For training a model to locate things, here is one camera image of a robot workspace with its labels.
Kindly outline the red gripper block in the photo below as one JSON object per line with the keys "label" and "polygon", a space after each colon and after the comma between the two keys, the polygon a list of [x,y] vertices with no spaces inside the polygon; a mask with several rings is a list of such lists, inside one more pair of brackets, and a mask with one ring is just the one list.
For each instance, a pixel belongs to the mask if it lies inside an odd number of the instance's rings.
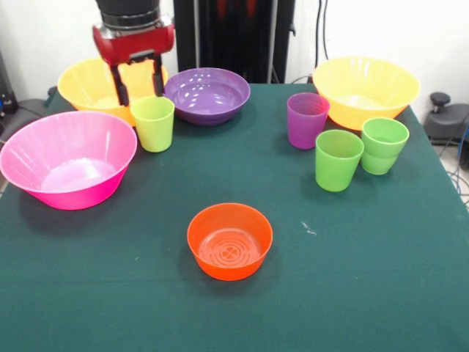
{"label": "red gripper block", "polygon": [[174,25],[153,27],[149,30],[117,36],[104,26],[92,28],[92,36],[101,58],[109,65],[119,104],[129,105],[129,96],[119,71],[119,65],[154,54],[153,86],[155,95],[164,94],[162,58],[174,44]]}

